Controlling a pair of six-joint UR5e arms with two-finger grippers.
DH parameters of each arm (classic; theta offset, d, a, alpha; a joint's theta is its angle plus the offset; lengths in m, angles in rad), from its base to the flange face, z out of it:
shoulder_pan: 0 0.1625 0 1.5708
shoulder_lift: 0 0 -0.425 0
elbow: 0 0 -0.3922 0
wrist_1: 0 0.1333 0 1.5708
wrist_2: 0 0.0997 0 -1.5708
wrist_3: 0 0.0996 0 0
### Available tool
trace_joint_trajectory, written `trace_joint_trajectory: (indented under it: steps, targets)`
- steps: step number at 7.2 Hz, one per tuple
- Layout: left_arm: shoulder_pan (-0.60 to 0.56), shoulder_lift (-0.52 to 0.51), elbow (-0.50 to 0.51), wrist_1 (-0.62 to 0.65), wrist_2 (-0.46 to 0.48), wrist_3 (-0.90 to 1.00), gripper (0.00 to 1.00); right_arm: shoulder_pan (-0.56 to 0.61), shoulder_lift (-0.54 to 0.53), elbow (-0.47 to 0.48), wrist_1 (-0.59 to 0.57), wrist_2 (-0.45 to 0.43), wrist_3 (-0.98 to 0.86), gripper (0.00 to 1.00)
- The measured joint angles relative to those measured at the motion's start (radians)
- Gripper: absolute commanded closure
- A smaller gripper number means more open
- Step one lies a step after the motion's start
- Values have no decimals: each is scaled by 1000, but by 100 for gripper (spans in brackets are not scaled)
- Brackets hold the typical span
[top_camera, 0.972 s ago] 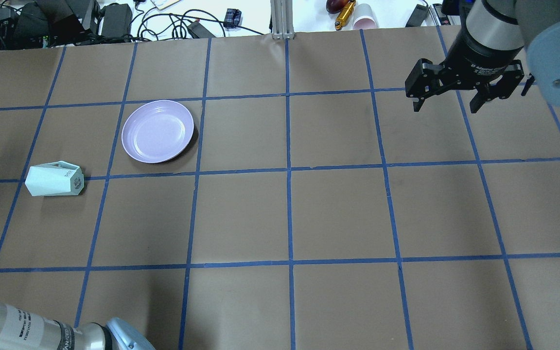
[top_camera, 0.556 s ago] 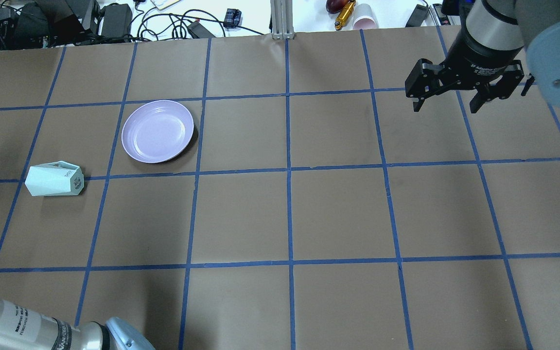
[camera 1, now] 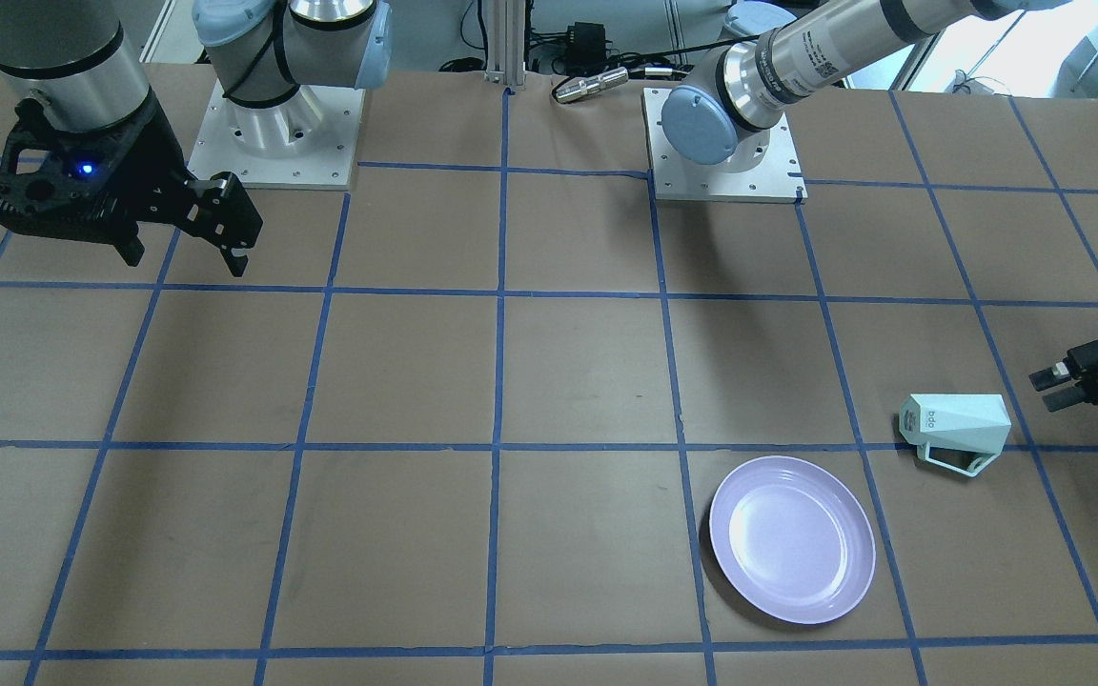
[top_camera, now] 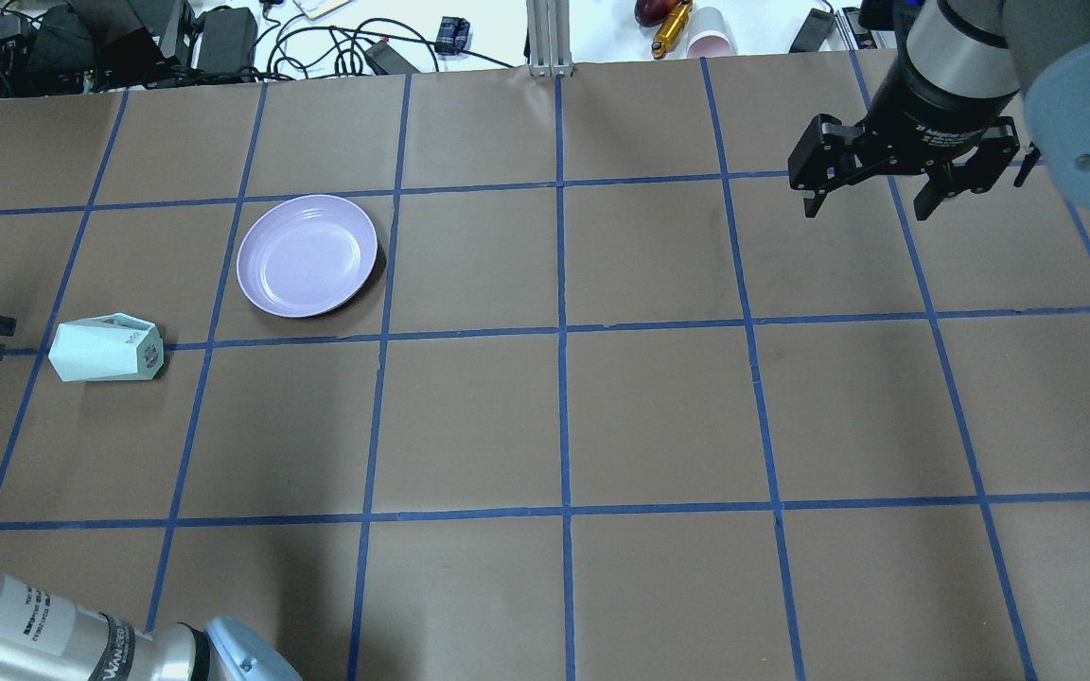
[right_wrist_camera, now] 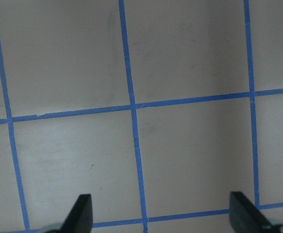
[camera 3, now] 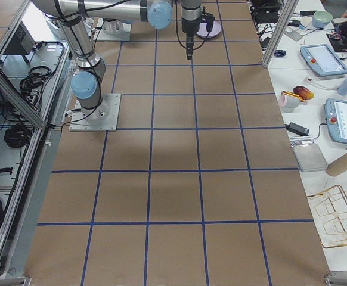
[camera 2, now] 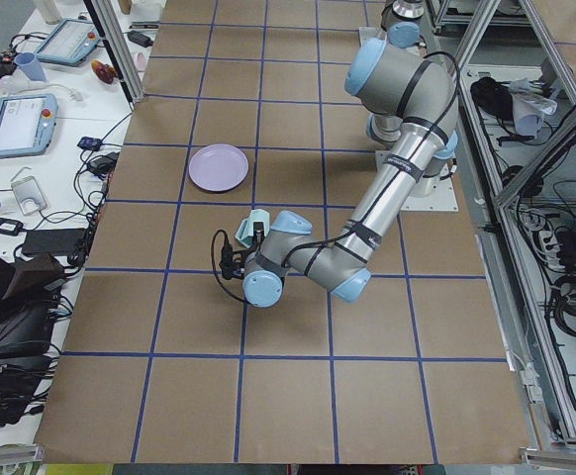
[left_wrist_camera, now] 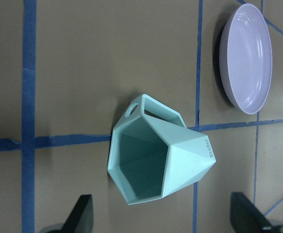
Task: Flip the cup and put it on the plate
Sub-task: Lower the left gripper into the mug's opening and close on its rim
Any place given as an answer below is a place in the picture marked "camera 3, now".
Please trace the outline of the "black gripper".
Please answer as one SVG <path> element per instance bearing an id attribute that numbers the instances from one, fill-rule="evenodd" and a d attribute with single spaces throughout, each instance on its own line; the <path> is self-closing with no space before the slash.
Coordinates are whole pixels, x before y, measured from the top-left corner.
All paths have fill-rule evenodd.
<path id="1" fill-rule="evenodd" d="M 193 53 L 193 47 L 194 47 L 194 35 L 186 35 L 186 41 L 185 41 L 185 50 L 187 55 L 187 59 L 192 59 L 192 53 Z"/>

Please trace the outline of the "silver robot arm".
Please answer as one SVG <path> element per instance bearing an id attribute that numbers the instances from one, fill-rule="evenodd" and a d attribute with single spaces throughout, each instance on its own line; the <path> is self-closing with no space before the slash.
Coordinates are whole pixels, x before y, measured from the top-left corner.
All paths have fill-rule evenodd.
<path id="1" fill-rule="evenodd" d="M 103 19 L 102 30 L 107 35 L 115 35 L 123 31 L 123 23 L 116 19 Z"/>
<path id="2" fill-rule="evenodd" d="M 49 17 L 62 25 L 80 70 L 95 73 L 95 67 L 104 67 L 103 60 L 95 52 L 83 23 L 83 17 L 99 17 L 108 20 L 148 22 L 155 29 L 165 29 L 171 23 L 172 9 L 177 1 L 32 1 Z M 204 19 L 202 1 L 179 1 L 181 3 L 181 29 L 186 35 L 185 46 L 188 60 L 193 57 L 194 37 Z"/>

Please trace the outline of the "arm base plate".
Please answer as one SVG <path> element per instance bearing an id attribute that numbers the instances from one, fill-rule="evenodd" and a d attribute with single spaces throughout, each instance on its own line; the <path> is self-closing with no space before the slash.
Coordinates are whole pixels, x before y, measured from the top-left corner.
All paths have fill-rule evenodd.
<path id="1" fill-rule="evenodd" d="M 107 35 L 102 30 L 103 18 L 100 18 L 94 29 L 94 40 L 97 41 L 128 41 L 131 35 L 131 23 L 123 23 L 123 31 L 115 35 Z"/>
<path id="2" fill-rule="evenodd" d="M 78 100 L 75 102 L 75 108 L 80 111 L 74 112 L 72 121 L 69 125 L 71 132 L 99 132 L 116 131 L 119 118 L 121 94 L 103 94 L 101 105 L 87 118 L 90 111 L 81 109 Z"/>

